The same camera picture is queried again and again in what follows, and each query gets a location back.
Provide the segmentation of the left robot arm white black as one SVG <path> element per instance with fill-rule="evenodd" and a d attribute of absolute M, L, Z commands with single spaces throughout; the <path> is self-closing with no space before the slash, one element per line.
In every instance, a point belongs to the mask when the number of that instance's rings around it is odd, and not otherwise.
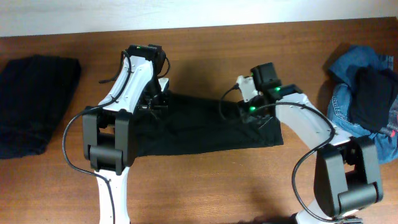
<path fill-rule="evenodd" d="M 159 45 L 130 45 L 110 79 L 112 89 L 82 116 L 83 153 L 98 183 L 100 223 L 130 222 L 127 178 L 138 151 L 134 122 L 167 114 L 169 79 L 161 71 L 168 61 Z"/>

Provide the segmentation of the black t-shirt with logo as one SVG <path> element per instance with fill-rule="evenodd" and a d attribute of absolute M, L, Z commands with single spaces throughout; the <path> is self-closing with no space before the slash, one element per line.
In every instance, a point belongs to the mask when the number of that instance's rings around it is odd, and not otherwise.
<path fill-rule="evenodd" d="M 169 92 L 167 115 L 145 114 L 134 124 L 137 156 L 177 156 L 284 143 L 280 123 L 240 115 L 239 103 Z"/>

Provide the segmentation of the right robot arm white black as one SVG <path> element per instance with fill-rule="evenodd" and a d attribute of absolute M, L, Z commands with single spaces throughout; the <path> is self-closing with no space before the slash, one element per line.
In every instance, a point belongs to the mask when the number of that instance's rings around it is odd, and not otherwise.
<path fill-rule="evenodd" d="M 309 148 L 292 171 L 292 188 L 303 209 L 292 215 L 289 223 L 362 223 L 355 213 L 380 202 L 384 195 L 374 143 L 333 124 L 298 86 L 283 85 L 272 63 L 258 65 L 250 72 L 249 76 L 239 76 L 235 84 L 243 96 L 243 116 L 262 118 L 269 113 Z M 306 205 L 295 179 L 311 155 L 316 156 L 315 198 Z"/>

